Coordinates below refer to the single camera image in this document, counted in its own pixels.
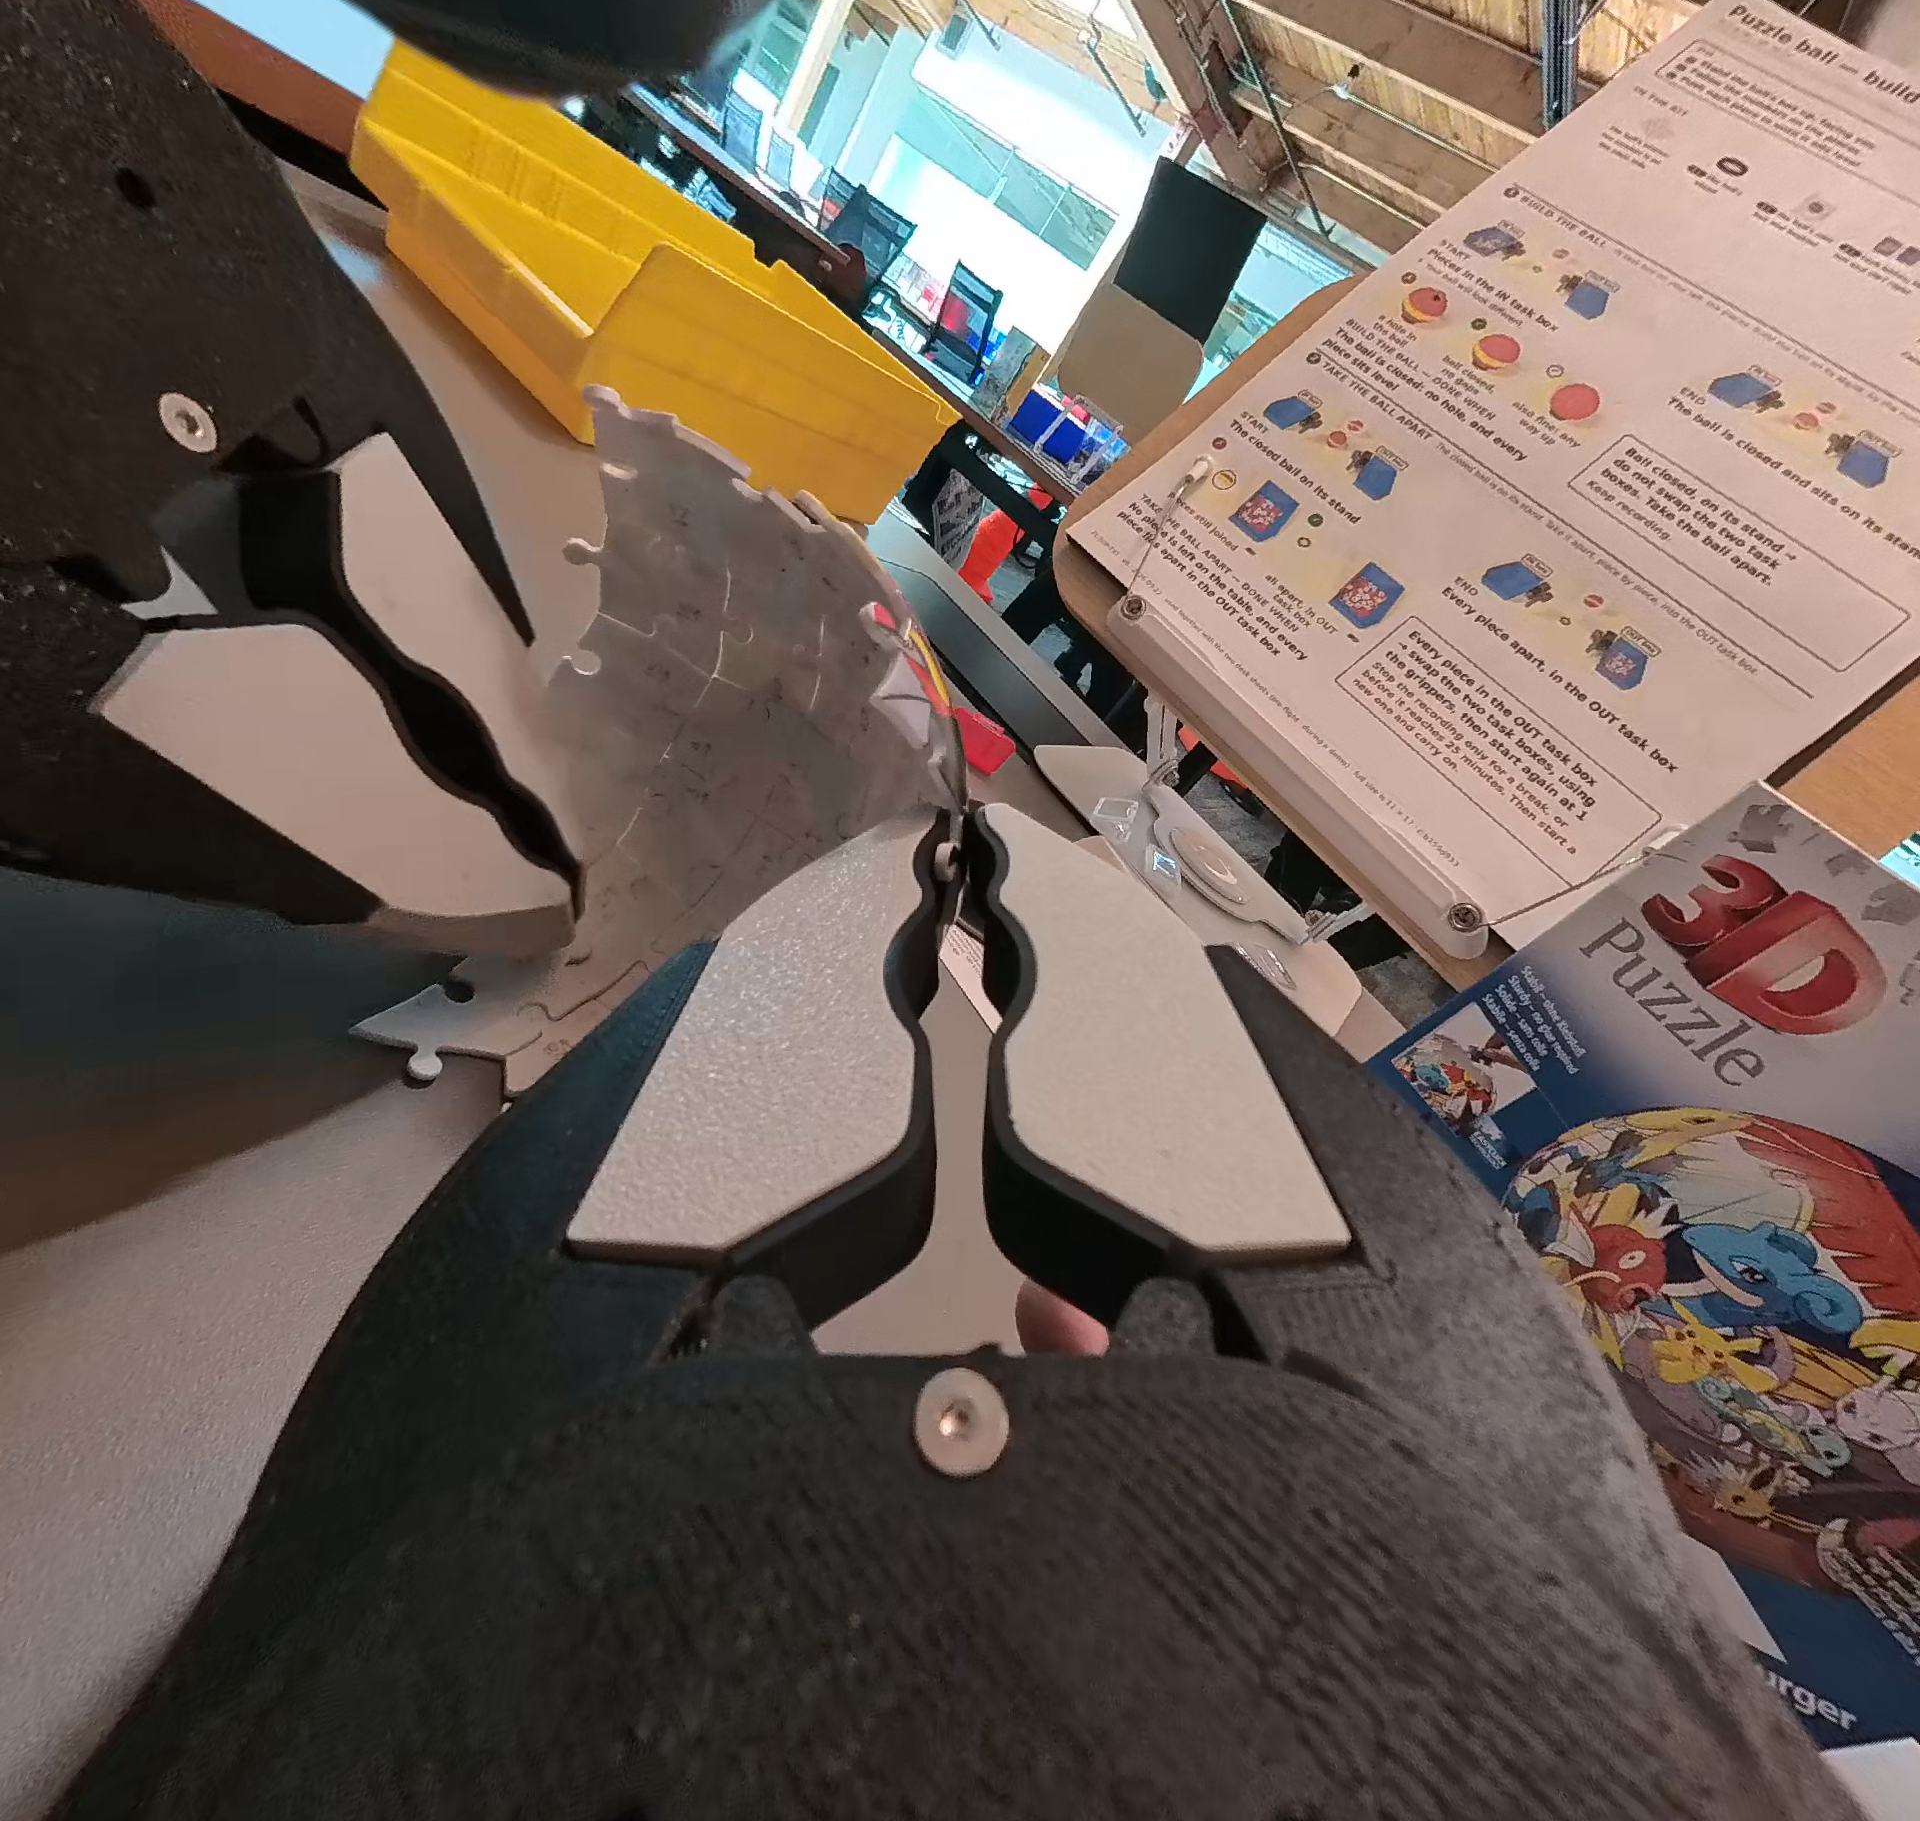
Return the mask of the white instruction board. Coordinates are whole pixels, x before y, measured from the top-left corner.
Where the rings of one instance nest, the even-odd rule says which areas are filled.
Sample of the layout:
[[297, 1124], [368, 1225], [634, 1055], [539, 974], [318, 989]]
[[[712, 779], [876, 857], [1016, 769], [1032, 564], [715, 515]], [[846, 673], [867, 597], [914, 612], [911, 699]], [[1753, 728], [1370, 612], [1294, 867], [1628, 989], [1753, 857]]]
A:
[[1068, 515], [1082, 597], [1425, 957], [1914, 682], [1920, 90], [1713, 0]]

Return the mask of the yellow plastic bin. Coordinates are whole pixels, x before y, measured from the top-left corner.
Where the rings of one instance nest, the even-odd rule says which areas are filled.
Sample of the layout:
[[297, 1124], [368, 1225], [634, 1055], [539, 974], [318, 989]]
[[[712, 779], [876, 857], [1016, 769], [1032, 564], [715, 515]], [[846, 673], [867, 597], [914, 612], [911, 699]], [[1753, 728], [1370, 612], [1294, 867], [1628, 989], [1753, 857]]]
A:
[[958, 416], [729, 217], [407, 38], [357, 108], [350, 169], [396, 268], [583, 447], [583, 393], [603, 382], [729, 447], [751, 490], [876, 524]]

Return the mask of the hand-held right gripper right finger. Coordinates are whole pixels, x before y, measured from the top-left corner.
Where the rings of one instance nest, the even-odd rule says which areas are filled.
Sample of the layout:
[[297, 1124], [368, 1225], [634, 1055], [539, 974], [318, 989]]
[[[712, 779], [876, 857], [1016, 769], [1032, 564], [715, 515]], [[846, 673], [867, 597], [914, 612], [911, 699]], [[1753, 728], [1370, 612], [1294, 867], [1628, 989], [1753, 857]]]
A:
[[1354, 1248], [1221, 957], [1136, 870], [1010, 801], [971, 808], [965, 870], [998, 1003], [986, 1213], [1032, 1284], [1118, 1328], [1149, 1281]]

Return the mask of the white plastic device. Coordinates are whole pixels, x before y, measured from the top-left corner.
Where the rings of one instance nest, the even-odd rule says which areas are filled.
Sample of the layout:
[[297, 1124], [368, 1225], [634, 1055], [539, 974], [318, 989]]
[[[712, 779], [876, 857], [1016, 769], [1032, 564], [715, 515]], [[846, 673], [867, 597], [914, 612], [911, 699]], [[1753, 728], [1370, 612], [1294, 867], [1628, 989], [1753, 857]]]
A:
[[1130, 748], [1051, 745], [1041, 779], [1203, 947], [1245, 957], [1320, 1028], [1339, 1028], [1363, 982], [1309, 918]]

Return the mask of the black and tan sign board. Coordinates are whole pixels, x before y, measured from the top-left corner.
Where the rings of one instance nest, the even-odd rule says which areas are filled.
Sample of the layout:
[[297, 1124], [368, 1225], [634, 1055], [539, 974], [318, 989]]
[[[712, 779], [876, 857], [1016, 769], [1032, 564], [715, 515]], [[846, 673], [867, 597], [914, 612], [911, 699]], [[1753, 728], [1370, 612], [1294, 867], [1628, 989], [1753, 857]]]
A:
[[1259, 228], [1230, 185], [1158, 161], [1118, 268], [1051, 351], [1051, 382], [1119, 443], [1158, 431], [1191, 397]]

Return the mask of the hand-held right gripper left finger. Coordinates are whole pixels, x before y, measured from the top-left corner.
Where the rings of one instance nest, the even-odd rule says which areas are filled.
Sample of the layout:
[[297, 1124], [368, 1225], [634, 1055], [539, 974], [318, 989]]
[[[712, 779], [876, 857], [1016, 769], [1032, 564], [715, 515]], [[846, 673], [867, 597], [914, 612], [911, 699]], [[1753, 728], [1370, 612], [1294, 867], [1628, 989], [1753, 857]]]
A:
[[567, 1228], [581, 1256], [778, 1281], [805, 1328], [914, 1261], [942, 847], [942, 808], [876, 827], [722, 926]]

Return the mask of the blue printed puzzle box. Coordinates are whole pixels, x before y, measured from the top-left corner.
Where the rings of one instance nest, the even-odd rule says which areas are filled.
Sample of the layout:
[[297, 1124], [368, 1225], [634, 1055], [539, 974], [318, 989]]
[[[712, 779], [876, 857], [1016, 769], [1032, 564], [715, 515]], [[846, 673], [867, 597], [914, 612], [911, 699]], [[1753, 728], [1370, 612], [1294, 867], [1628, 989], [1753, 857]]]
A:
[[1750, 783], [1370, 1055], [1640, 1413], [1815, 1748], [1920, 1731], [1920, 890]]

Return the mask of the assembled white puzzle ball shell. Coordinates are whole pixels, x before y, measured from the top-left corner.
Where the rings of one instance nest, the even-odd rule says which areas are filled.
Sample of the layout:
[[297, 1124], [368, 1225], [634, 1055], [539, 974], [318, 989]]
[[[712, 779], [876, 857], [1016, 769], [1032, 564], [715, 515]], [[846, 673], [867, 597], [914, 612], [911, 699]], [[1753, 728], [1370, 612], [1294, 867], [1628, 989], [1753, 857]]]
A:
[[552, 673], [583, 808], [583, 912], [544, 959], [471, 957], [422, 998], [350, 1024], [413, 1089], [447, 1055], [530, 1094], [667, 957], [715, 938], [751, 897], [836, 847], [971, 801], [953, 682], [863, 527], [677, 411], [583, 382], [603, 543], [602, 612]]

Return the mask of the black office chair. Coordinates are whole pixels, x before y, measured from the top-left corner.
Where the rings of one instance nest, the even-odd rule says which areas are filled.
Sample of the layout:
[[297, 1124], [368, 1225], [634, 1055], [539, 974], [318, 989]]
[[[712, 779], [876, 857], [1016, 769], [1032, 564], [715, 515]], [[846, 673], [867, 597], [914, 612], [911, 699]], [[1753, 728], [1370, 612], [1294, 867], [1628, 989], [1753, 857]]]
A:
[[986, 378], [998, 299], [1005, 290], [993, 290], [971, 260], [958, 260], [933, 323], [920, 334], [920, 367], [971, 393]]
[[867, 319], [878, 283], [885, 283], [885, 268], [911, 257], [914, 217], [893, 216], [885, 197], [876, 197], [876, 185], [852, 185], [846, 203], [816, 232], [846, 257], [846, 274], [842, 274], [836, 294], [852, 319]]

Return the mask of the person's right hand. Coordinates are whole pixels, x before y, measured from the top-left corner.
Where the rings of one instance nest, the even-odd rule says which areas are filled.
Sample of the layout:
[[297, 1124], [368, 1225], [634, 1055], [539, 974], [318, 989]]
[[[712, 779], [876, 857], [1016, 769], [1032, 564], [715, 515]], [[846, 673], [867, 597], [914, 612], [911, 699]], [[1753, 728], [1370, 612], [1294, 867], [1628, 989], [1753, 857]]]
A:
[[1068, 1307], [1059, 1289], [1048, 1289], [1041, 1281], [1016, 1281], [1010, 1318], [1016, 1318], [1016, 1355], [1068, 1355], [1068, 1359], [1105, 1355], [1105, 1328]]

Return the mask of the black flat tablet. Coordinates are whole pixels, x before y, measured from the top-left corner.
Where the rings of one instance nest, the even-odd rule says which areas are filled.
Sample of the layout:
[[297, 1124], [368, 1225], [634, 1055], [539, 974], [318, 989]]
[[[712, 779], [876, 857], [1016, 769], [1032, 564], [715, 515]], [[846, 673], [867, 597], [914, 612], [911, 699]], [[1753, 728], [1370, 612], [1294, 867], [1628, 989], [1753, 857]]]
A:
[[1118, 728], [920, 543], [920, 527], [878, 515], [867, 549], [914, 602], [965, 699], [1010, 728], [1016, 748], [1119, 748]]

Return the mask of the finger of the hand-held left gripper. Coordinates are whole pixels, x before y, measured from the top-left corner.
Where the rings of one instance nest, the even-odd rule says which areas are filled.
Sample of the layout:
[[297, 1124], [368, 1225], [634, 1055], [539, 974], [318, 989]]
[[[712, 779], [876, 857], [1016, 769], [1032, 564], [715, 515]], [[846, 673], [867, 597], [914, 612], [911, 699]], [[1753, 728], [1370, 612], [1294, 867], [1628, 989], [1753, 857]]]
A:
[[318, 628], [147, 629], [89, 716], [374, 890], [377, 932], [552, 957], [581, 926], [567, 867], [443, 783]]
[[489, 808], [514, 857], [583, 884], [530, 640], [395, 431], [324, 464], [238, 471], [238, 593], [374, 682], [422, 779]]

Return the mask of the blue storage bin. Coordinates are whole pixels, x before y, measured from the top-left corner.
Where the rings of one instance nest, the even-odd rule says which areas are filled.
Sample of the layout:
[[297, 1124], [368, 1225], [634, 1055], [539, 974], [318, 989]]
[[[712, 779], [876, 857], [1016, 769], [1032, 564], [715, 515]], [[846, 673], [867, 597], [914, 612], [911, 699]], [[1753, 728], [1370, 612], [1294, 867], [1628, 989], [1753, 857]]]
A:
[[1087, 490], [1119, 462], [1119, 423], [1105, 423], [1087, 397], [1032, 382], [1010, 411], [1005, 431], [1041, 454], [1068, 490]]

